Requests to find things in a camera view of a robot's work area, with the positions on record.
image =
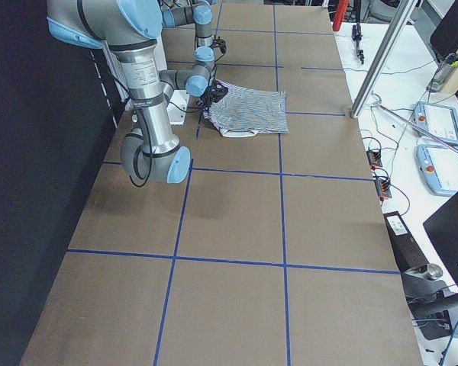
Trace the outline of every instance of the white desk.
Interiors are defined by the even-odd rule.
[[[355,56],[355,43],[351,39],[352,26],[353,24],[351,23],[343,23],[340,31],[335,34],[335,37],[343,68],[346,72],[351,97],[354,99],[366,76],[365,72],[354,70],[369,69],[373,57],[385,35],[387,25],[362,24],[363,40],[360,46],[365,55],[364,65],[361,65],[360,61]],[[395,49],[392,51],[383,72],[403,72],[414,67],[423,66],[432,60],[432,56],[427,51],[426,46],[423,44],[414,27],[407,26],[403,30]],[[425,86],[431,80],[436,68],[436,63],[430,63],[425,67],[405,74],[382,75],[376,84],[374,92],[382,98],[382,105],[389,109],[412,109],[421,96],[423,96],[423,101],[427,100],[427,94],[423,95]],[[443,95],[441,93],[432,94],[430,101],[437,102],[446,97],[448,97],[448,95]],[[455,107],[458,112],[458,100],[454,96],[442,101],[441,104]],[[379,131],[397,141],[404,130],[404,124],[394,117],[387,115],[384,111],[380,111],[377,108],[373,110]],[[397,111],[396,113],[405,118],[409,118],[411,115],[411,111]],[[359,123],[360,129],[370,131],[373,137],[381,142],[382,147],[395,148],[395,143],[377,132],[369,108],[361,114]],[[362,130],[362,135],[370,136],[370,133],[364,130]],[[370,140],[364,140],[365,146],[368,146],[369,142]],[[418,161],[415,155],[415,147],[419,143],[426,142],[430,142],[430,140],[419,138],[419,136],[408,127],[400,141],[395,162],[393,163],[393,172],[393,150],[386,149],[382,151],[382,163],[384,169],[388,173],[392,172],[392,183],[402,189],[411,200],[411,207],[406,215],[403,216],[405,223],[427,259],[431,263],[439,264],[444,268],[442,261],[431,245],[431,241],[427,237],[424,227],[422,226],[422,223],[448,199],[448,197],[432,195],[421,177],[421,171],[419,170]],[[372,142],[371,147],[374,148],[376,146],[377,144]],[[383,213],[387,213],[397,210],[399,213],[403,213],[407,206],[407,201],[402,194],[392,188],[392,199],[384,202],[382,211]],[[442,279],[447,284],[453,283],[453,279],[448,273],[446,273]],[[428,341],[423,337],[419,329],[416,329],[416,336],[418,337],[424,364],[437,364],[440,359],[440,353],[446,346],[447,339]],[[434,352],[426,352],[425,349],[434,350]],[[458,365],[458,339],[454,339],[445,365]]]

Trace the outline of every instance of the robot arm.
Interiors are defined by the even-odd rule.
[[[121,147],[122,165],[130,176],[167,183],[180,183],[186,177],[190,152],[173,134],[166,106],[175,89],[200,97],[208,87],[214,69],[209,5],[201,0],[162,13],[156,0],[47,1],[47,20],[55,38],[96,49],[105,41],[122,66],[137,113],[137,123]],[[158,72],[153,51],[163,24],[193,22],[197,48],[192,69]]]

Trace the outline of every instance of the office chair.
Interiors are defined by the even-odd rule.
[[[414,23],[418,19],[419,9],[424,0],[418,0],[414,10],[412,11],[409,23]],[[366,9],[364,21],[367,22],[369,18],[374,18],[378,21],[390,23],[395,13],[400,0],[370,0],[368,8]]]

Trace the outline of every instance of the red tube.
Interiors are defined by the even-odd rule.
[[[337,6],[336,15],[334,16],[333,22],[333,31],[337,32],[341,28],[341,23],[343,23],[344,15],[346,14],[346,9],[350,0],[340,0],[339,5]]]

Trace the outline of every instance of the metal rod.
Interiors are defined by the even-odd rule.
[[[458,294],[435,300],[425,305],[411,306],[411,312],[414,314],[415,318],[424,319],[428,315],[441,313],[453,307],[458,307]]]
[[[373,59],[372,65],[370,66],[365,80],[361,85],[361,89],[353,103],[350,112],[352,118],[358,118],[362,109],[365,107],[366,100],[375,87],[380,73],[382,72],[383,66],[389,58],[389,54],[397,42],[398,36],[402,32],[402,28],[411,17],[412,10],[414,10],[416,2],[416,0],[402,0],[400,2],[400,5],[397,8],[397,12],[392,19],[392,22],[390,23],[385,36],[383,37],[383,41],[380,44],[375,59]]]
[[[398,118],[399,120],[401,120],[402,122],[404,122],[404,123],[407,124],[408,126],[411,126],[414,130],[418,131],[420,134],[429,137],[430,139],[436,141],[437,143],[440,143],[441,145],[443,145],[444,147],[450,149],[451,151],[455,152],[455,153],[458,155],[458,149],[457,149],[456,147],[448,145],[447,143],[445,143],[445,142],[444,142],[442,139],[440,139],[439,137],[433,135],[433,134],[432,134],[431,132],[429,132],[429,131],[426,131],[426,130],[421,129],[420,127],[416,126],[416,124],[414,124],[413,122],[411,122],[411,121],[409,121],[409,120],[406,120],[405,118],[399,116],[399,115],[396,114],[394,111],[390,111],[388,108],[385,108],[385,107],[383,107],[382,105],[378,105],[378,107],[379,107],[380,109],[383,109],[385,112],[390,113],[390,114],[393,115],[394,117]]]

